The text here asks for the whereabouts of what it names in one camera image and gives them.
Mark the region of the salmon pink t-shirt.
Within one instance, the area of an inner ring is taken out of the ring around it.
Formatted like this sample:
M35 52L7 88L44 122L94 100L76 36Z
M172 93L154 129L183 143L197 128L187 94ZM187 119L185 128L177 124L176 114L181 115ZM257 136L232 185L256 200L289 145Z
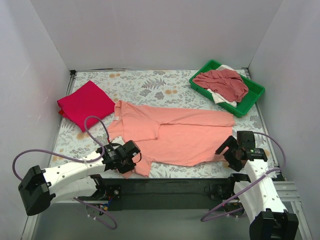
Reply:
M232 135L234 116L225 111L134 105L119 100L107 130L111 139L134 141L141 153L133 173L148 177L152 163L193 167L222 161L216 150Z

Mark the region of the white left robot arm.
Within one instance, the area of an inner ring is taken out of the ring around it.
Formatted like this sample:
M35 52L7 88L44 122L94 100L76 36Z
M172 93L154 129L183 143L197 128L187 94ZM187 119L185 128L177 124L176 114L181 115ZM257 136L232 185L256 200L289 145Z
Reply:
M40 214L56 202L76 197L103 199L106 187L95 182L92 176L108 170L127 173L136 166L133 158L141 155L139 147L130 140L101 146L82 159L56 167L31 167L18 186L26 214Z

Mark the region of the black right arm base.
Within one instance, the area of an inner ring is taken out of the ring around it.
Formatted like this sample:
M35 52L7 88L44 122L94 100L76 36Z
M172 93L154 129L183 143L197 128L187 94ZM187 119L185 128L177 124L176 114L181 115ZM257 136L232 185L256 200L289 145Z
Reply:
M205 186L203 191L211 200L220 200L223 202L235 194L235 183L241 181L249 183L251 182L246 174L232 173L229 177L223 178L221 183L215 181L215 184L210 183L209 185ZM235 211L229 214L229 216L233 218L244 218L247 216L239 197L236 197L230 202L219 207L214 214L217 214L221 211L224 211L225 213Z

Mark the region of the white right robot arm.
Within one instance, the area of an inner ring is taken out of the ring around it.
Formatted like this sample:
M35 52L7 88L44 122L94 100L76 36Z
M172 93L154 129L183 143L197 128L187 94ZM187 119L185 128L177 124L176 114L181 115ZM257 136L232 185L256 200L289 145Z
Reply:
M299 220L288 212L270 177L268 158L256 147L253 131L238 131L229 136L216 150L236 171L228 180L227 195L239 199L250 221L252 240L293 240Z

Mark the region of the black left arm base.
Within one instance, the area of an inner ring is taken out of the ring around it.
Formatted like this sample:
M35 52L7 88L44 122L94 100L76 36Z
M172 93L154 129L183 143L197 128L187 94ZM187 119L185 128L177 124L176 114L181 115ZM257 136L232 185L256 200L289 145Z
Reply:
M106 184L99 174L90 176L89 180L93 180L94 192L84 199L91 202L95 201L100 210L106 212L112 202L121 200L122 186L120 184Z

